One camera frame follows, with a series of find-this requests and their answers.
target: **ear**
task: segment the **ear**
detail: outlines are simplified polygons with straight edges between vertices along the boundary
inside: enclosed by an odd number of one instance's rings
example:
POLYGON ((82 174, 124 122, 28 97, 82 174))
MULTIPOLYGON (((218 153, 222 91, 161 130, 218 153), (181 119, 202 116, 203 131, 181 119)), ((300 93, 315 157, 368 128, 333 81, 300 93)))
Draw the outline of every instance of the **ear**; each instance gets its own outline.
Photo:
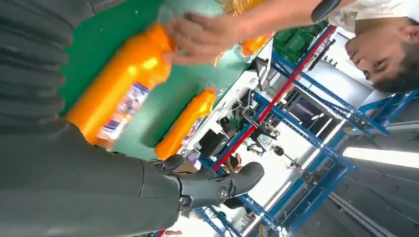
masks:
POLYGON ((411 42, 419 42, 419 26, 406 26, 402 29, 402 35, 411 42))

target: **green table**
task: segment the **green table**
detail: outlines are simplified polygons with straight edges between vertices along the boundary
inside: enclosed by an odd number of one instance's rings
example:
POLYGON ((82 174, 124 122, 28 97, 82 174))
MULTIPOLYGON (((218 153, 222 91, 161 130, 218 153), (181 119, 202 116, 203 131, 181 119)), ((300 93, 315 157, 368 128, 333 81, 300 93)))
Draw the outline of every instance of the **green table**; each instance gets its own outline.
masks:
MULTIPOLYGON (((144 31, 156 21, 163 0, 128 0, 82 23, 74 32, 74 44, 67 49, 70 63, 61 71, 66 85, 60 89, 66 110, 76 102, 98 72, 128 37, 144 31)), ((168 0, 176 12, 221 12, 214 0, 168 0)), ((247 68, 229 51, 217 67, 174 66, 168 81, 152 91, 134 121, 125 129, 115 149, 129 156, 156 158, 153 147, 170 128, 188 102, 206 86, 227 90, 247 68)))

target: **bottle label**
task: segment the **bottle label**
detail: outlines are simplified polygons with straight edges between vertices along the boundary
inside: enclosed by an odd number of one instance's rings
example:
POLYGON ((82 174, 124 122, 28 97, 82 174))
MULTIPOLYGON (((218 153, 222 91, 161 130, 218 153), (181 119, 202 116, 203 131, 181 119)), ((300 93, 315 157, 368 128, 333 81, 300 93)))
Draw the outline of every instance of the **bottle label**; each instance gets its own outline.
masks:
POLYGON ((131 121, 149 94, 149 89, 139 83, 135 83, 118 104, 117 111, 112 115, 112 119, 100 129, 97 137, 107 140, 116 140, 122 133, 125 125, 131 121))
POLYGON ((196 130, 199 127, 199 124, 201 123, 202 119, 197 119, 194 124, 191 127, 191 130, 189 130, 188 134, 185 136, 185 138, 183 138, 181 145, 186 145, 189 141, 189 139, 191 139, 191 137, 195 134, 196 130))

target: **bottle cap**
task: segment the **bottle cap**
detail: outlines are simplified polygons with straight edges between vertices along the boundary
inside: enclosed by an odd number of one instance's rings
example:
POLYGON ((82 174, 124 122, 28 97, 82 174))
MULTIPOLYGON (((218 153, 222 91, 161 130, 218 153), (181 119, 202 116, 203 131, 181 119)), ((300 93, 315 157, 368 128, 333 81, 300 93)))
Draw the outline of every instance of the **bottle cap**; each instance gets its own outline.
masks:
POLYGON ((217 91, 214 87, 210 87, 203 90, 201 96, 204 97, 207 102, 214 103, 217 100, 217 91))
POLYGON ((161 24, 153 24, 148 30, 147 34, 152 40, 158 44, 164 52, 174 51, 175 45, 167 34, 165 28, 161 24))

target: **white shirt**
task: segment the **white shirt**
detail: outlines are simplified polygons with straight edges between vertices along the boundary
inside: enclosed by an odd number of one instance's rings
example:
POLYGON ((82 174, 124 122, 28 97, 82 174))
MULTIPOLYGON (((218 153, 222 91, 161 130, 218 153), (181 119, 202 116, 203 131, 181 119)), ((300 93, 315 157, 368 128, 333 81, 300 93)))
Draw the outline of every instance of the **white shirt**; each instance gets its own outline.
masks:
POLYGON ((419 21, 419 0, 356 0, 329 15, 332 25, 355 31, 355 20, 410 17, 419 21))

